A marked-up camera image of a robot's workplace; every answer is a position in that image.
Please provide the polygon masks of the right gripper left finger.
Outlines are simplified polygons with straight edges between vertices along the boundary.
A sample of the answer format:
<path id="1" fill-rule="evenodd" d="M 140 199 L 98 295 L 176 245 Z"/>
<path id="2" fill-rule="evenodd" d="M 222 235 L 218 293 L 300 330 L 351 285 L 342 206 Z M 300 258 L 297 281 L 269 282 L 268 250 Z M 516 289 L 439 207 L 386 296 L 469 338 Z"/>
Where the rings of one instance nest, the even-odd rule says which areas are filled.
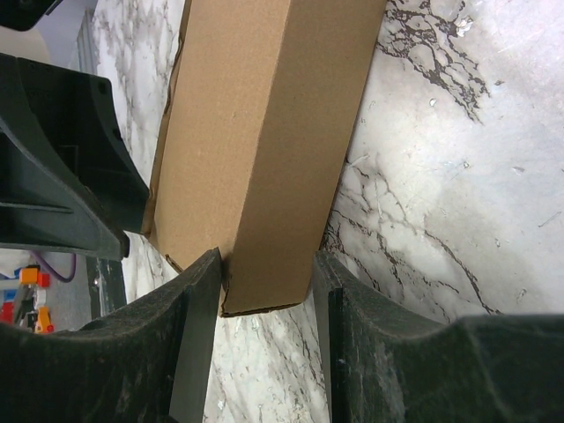
<path id="1" fill-rule="evenodd" d="M 218 249 L 79 330 L 1 328 L 4 422 L 199 422 L 222 280 Z"/>

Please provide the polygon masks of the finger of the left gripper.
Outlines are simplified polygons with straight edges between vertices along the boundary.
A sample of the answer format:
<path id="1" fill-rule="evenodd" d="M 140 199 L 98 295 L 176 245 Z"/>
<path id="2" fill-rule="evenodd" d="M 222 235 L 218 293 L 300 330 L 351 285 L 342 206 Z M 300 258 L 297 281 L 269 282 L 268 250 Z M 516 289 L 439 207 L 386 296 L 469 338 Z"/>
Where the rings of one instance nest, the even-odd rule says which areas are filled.
<path id="1" fill-rule="evenodd" d="M 121 260 L 130 241 L 51 146 L 18 59 L 1 56 L 1 245 Z"/>
<path id="2" fill-rule="evenodd" d="M 149 189 L 122 139 L 108 79 L 18 59 L 28 104 L 63 163 L 118 228 L 139 233 Z"/>

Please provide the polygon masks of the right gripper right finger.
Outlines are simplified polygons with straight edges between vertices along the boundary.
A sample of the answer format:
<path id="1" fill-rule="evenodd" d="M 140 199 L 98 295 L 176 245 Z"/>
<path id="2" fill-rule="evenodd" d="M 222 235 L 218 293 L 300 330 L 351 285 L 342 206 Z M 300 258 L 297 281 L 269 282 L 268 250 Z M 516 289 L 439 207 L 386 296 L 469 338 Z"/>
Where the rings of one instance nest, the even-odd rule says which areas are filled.
<path id="1" fill-rule="evenodd" d="M 561 315 L 437 323 L 324 251 L 311 285 L 331 421 L 562 421 Z"/>

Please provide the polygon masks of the cardboard box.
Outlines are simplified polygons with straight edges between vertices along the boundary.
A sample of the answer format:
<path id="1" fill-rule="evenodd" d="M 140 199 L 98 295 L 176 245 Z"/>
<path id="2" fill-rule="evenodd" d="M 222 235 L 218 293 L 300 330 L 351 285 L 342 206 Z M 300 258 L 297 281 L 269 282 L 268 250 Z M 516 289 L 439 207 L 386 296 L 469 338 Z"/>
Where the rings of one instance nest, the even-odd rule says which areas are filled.
<path id="1" fill-rule="evenodd" d="M 383 1 L 188 1 L 143 234 L 173 266 L 223 259 L 219 314 L 307 296 Z"/>

